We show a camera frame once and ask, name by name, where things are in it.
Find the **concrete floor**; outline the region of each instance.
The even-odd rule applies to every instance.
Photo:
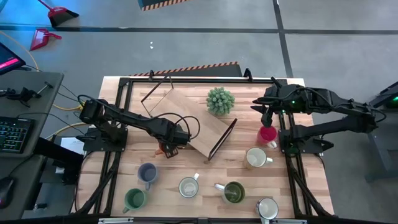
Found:
[[[277,33],[236,31],[280,28],[272,0],[191,0],[146,12],[140,11],[136,0],[47,2],[80,13],[80,18],[64,24],[68,27],[235,29],[223,33],[210,29],[209,32],[55,32],[63,39],[51,41],[32,55],[41,70],[64,73],[63,84],[76,94],[97,96],[106,75],[231,61],[238,61],[242,68],[249,67],[255,77],[287,77]],[[279,4],[285,29],[398,29],[395,0],[279,0]],[[0,26],[26,24],[48,26],[46,8],[37,1],[11,0],[0,12]],[[5,32],[27,48],[34,33]],[[293,76],[304,78],[307,86],[329,88],[343,98],[368,101],[397,81],[398,35],[287,34],[285,38]],[[2,35],[0,41],[34,65],[19,46]],[[55,102],[66,108],[76,106],[62,96]],[[71,112],[53,108],[51,113],[68,123],[79,122]],[[315,123],[340,117],[340,114],[313,115]],[[42,136],[63,126],[50,117]],[[335,213],[344,218],[397,223],[398,180],[373,184],[364,180],[364,175],[375,166],[366,136],[338,133],[327,135],[326,139],[335,143],[324,157]]]

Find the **monitor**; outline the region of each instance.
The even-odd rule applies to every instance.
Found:
[[[24,66],[26,63],[4,44],[0,43],[0,75]]]

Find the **computer mouse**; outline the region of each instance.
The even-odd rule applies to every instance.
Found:
[[[12,177],[5,177],[0,180],[0,209],[6,208],[12,200],[15,180]]]

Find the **warning tape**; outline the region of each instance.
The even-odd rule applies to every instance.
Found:
[[[192,71],[192,70],[197,70],[197,69],[214,68],[214,67],[221,67],[221,66],[227,66],[227,65],[237,65],[237,64],[238,64],[238,62],[216,63],[216,64],[211,64],[211,65],[192,66],[192,67],[187,67],[187,68],[178,68],[178,69],[157,71],[157,72],[154,72],[154,74],[155,75],[165,75],[165,74],[173,73],[173,72],[184,72],[184,71]],[[149,76],[149,72],[147,72],[147,73],[137,73],[137,74],[133,74],[133,75],[130,75],[130,76]]]
[[[151,10],[151,9],[157,9],[157,8],[160,8],[160,7],[171,6],[173,4],[186,2],[186,1],[189,1],[189,0],[169,0],[169,1],[164,1],[164,2],[161,2],[161,3],[156,3],[156,4],[149,5],[149,6],[145,6],[145,7],[142,8],[142,10],[143,11],[147,11],[147,10]]]

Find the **wooden table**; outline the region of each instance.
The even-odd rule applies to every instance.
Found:
[[[104,77],[100,98],[114,103],[120,77]],[[302,79],[288,79],[288,83],[304,85]],[[147,116],[147,112],[140,100],[154,87],[153,83],[135,83],[132,89],[130,111]],[[122,153],[119,166],[118,180],[114,194],[112,216],[130,217],[212,217],[212,218],[257,218],[254,206],[264,197],[272,197],[279,206],[278,218],[293,218],[293,206],[290,196],[289,181],[285,157],[279,149],[265,148],[274,162],[263,168],[247,170],[243,167],[245,150],[256,145],[256,134],[260,126],[261,114],[250,109],[252,100],[264,94],[268,84],[250,83],[174,83],[174,87],[181,90],[191,100],[206,108],[206,96],[210,89],[224,86],[236,97],[232,112],[220,118],[229,125],[238,118],[233,132],[225,141],[214,158],[207,164],[206,157],[197,150],[187,147],[179,150],[179,154],[171,159],[164,155],[154,156],[158,148],[156,139],[145,131],[129,128],[126,151]],[[148,100],[160,100],[169,90],[170,84],[162,84]],[[272,123],[280,128],[277,116]],[[296,124],[312,125],[312,117],[306,114],[295,115]],[[90,197],[100,179],[103,163],[103,152],[95,152],[84,163],[78,186],[78,208]],[[304,154],[302,160],[305,168],[307,184],[317,200],[325,210],[333,213],[330,193],[325,177],[325,171],[319,158]],[[145,189],[144,184],[137,178],[138,167],[152,162],[159,168],[159,179],[148,192],[147,205],[134,212],[122,213],[124,195],[129,189]],[[178,184],[184,177],[199,173],[199,192],[194,198],[183,198],[178,191]],[[214,188],[214,184],[226,184],[238,181],[246,189],[243,202],[227,205],[221,199],[221,192]],[[105,189],[101,211],[104,208],[108,189]],[[301,191],[298,190],[300,208],[304,211]]]

